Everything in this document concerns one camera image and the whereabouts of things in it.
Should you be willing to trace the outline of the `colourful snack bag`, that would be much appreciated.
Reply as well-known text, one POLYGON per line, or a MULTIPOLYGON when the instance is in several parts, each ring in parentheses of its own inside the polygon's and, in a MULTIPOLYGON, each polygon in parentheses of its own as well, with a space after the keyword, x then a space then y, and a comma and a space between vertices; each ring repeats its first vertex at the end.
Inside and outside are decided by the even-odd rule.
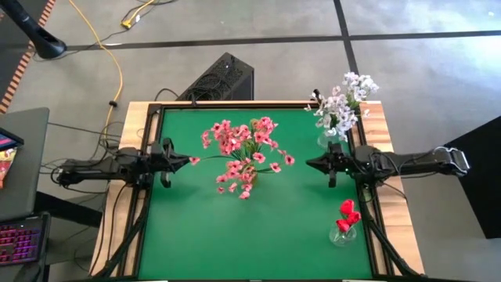
POLYGON ((4 188, 6 176, 14 162, 17 148, 0 152, 0 189, 4 188))

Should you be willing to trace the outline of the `black aluminium table frame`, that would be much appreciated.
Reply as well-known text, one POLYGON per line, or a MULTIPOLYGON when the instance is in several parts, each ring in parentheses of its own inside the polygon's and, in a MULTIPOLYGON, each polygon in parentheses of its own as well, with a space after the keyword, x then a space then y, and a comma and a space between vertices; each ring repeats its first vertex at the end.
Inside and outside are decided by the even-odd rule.
MULTIPOLYGON (((239 108, 278 108, 278 107, 304 107, 304 100, 290 101, 201 101, 197 105, 202 108, 222 107, 226 110, 239 108)), ((160 128, 159 117, 154 111, 161 106, 182 108, 191 107, 187 101, 163 101, 163 102, 131 102, 128 106, 124 121, 119 147, 140 148, 141 145, 149 145, 154 141, 155 133, 145 133, 144 128, 150 122, 153 129, 160 128)), ((391 137, 384 116, 383 104, 380 101, 368 101, 361 103, 362 110, 369 110, 369 117, 364 117, 358 128, 353 132, 356 146, 367 141, 380 150, 393 150, 391 137)), ((103 211, 102 223, 99 227, 99 237, 96 242, 92 262, 95 264, 89 271, 95 275, 104 269, 105 262, 116 252, 119 245, 125 241, 127 232, 132 224, 138 220, 140 209, 146 204, 146 193, 135 192, 130 187, 125 187, 122 181, 112 181, 106 196, 107 207, 103 211)), ((384 231, 395 250, 409 265, 418 273, 424 272, 424 266, 420 257, 420 251, 409 214, 408 203, 404 198, 402 180, 399 177, 391 177, 386 186, 381 187, 373 204, 368 204, 369 213, 375 217, 378 226, 384 231)), ((139 270, 140 241, 142 234, 138 233, 132 239, 128 250, 124 253, 121 262, 115 267, 111 275, 113 277, 132 276, 139 270)))

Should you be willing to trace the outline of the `large black box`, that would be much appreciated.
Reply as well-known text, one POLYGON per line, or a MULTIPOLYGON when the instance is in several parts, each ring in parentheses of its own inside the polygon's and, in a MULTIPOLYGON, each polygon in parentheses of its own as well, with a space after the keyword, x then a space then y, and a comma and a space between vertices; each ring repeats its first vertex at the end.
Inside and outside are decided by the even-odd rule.
POLYGON ((462 150, 470 166, 460 183, 483 234, 501 238, 501 116, 449 145, 462 150))

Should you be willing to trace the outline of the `black computer tower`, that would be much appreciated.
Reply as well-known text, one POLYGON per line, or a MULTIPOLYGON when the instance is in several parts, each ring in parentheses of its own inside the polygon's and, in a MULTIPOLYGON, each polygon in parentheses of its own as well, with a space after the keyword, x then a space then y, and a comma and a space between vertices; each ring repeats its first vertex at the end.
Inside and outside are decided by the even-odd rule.
POLYGON ((254 68, 225 52, 178 100, 254 100, 254 68))

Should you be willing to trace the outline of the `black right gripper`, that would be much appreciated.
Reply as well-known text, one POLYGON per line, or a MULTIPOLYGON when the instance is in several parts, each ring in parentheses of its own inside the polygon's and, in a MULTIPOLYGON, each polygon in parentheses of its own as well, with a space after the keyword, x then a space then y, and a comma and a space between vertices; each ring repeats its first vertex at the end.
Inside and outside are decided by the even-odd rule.
POLYGON ((320 172, 330 172, 330 187, 337 185, 338 172, 350 175, 351 170, 355 168, 354 159, 342 151, 339 143, 330 143, 330 154, 323 154, 320 157, 307 160, 306 163, 320 172))

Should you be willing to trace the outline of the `grey desk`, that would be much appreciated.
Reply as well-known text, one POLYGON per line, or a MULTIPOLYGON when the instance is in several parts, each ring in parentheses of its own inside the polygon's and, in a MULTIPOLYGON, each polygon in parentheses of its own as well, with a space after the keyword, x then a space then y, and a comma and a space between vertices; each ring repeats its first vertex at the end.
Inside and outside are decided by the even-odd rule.
POLYGON ((0 222, 26 217, 34 210, 48 119, 46 107, 0 116, 0 128, 24 141, 0 189, 0 222))

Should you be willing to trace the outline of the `pink artificial flower spray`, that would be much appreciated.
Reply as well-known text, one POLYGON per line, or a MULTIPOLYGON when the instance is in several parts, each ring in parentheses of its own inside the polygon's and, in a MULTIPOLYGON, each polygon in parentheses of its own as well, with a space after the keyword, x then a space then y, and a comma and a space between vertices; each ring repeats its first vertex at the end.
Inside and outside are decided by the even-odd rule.
POLYGON ((219 155, 211 157, 190 157, 189 163, 197 165, 201 161, 223 158, 227 159, 225 172, 216 178, 217 183, 229 180, 242 184, 251 184, 257 177, 254 154, 259 145, 254 141, 254 130, 248 125, 231 126, 230 120, 223 120, 202 133, 201 141, 204 149, 213 143, 217 145, 219 155))
MULTIPOLYGON (((285 150, 281 150, 278 142, 272 138, 272 133, 278 127, 278 124, 270 117, 252 119, 249 123, 242 125, 248 125, 254 130, 254 141, 259 145, 258 152, 254 154, 254 159, 257 161, 258 176, 261 174, 277 174, 282 171, 284 165, 292 166, 295 164, 295 158, 285 150)), ((219 193, 237 193, 240 200, 249 199, 254 188, 252 184, 242 184, 234 180, 217 184, 219 193)))

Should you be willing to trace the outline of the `backlit black keyboard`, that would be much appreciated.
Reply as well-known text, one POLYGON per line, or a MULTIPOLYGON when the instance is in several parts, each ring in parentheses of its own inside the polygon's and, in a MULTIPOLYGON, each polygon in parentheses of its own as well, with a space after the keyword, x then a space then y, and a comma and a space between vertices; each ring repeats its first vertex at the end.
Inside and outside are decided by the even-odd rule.
POLYGON ((37 262, 45 250, 50 216, 0 222, 0 267, 37 262))

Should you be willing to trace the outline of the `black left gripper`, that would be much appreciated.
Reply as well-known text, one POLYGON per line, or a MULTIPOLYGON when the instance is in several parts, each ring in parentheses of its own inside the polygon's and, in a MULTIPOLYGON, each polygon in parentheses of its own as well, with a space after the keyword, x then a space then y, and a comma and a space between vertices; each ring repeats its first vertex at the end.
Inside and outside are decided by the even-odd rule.
POLYGON ((161 143, 153 143, 151 146, 153 170, 160 172, 160 182, 164 188, 171 187, 171 174, 190 163, 190 156, 174 153, 174 159, 178 162, 173 165, 171 163, 172 151, 173 142, 170 138, 164 139, 161 143))

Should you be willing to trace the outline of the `black stand foot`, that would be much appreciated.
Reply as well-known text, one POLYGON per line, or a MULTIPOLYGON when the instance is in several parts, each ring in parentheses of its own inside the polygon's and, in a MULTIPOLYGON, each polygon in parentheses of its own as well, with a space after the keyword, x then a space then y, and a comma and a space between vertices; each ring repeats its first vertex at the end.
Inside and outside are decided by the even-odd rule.
POLYGON ((31 40, 42 59, 54 59, 66 52, 66 44, 41 27, 18 0, 0 0, 0 8, 31 40))

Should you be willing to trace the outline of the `green table mat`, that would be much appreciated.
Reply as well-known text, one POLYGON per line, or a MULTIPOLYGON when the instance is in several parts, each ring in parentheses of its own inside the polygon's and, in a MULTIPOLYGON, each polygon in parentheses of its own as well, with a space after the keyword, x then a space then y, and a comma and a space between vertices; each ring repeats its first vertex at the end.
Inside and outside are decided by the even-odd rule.
POLYGON ((144 280, 338 279, 371 275, 363 225, 343 247, 330 242, 341 203, 355 199, 354 181, 328 176, 307 165, 321 155, 312 114, 297 109, 168 110, 161 135, 180 154, 198 157, 171 177, 171 187, 155 183, 142 246, 139 276, 144 280), (201 135, 229 120, 246 124, 269 117, 279 147, 295 162, 263 174, 246 200, 218 191, 226 161, 218 148, 204 148, 201 135))

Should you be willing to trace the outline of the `dark tablet device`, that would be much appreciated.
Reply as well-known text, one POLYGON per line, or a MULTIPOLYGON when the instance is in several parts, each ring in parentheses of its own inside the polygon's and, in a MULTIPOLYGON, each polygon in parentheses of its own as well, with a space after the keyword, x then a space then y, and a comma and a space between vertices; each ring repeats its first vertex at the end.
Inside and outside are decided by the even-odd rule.
POLYGON ((17 148, 24 145, 24 140, 15 134, 0 128, 0 151, 17 148))

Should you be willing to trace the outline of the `black desk foot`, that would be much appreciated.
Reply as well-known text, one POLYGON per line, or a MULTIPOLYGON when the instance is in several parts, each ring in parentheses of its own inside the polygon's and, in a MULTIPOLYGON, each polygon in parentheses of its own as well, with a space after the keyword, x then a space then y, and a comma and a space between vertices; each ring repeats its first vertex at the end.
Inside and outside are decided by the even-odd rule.
POLYGON ((42 192, 36 193, 34 212, 48 212, 58 219, 65 219, 95 228, 100 227, 102 218, 102 212, 100 211, 42 192))

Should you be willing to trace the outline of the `clear round glass vase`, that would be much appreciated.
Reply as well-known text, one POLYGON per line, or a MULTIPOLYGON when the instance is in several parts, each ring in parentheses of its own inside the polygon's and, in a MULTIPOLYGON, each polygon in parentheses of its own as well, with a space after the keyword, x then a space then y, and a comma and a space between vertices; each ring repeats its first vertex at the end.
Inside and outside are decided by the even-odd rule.
POLYGON ((356 237, 357 231, 355 227, 351 227, 348 231, 342 232, 337 226, 332 226, 329 232, 330 242, 339 247, 350 244, 356 237))

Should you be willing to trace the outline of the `clear ribbed glass vase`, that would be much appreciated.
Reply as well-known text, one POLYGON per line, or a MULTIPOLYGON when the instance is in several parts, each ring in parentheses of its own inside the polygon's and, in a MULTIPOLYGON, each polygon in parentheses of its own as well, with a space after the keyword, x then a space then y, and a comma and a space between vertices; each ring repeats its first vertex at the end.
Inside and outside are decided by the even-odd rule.
POLYGON ((331 134, 328 133, 327 131, 321 132, 319 137, 317 138, 317 144, 323 149, 327 149, 329 143, 338 143, 338 142, 339 142, 338 134, 331 134))

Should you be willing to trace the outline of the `black mat orange stripes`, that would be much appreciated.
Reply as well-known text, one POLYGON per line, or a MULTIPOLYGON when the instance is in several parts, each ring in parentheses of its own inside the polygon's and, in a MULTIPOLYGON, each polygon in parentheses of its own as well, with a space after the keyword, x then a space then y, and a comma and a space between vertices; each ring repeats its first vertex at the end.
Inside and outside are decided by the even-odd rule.
MULTIPOLYGON (((40 27, 44 27, 56 0, 19 0, 40 27)), ((34 44, 0 9, 0 114, 5 114, 34 55, 34 44)))

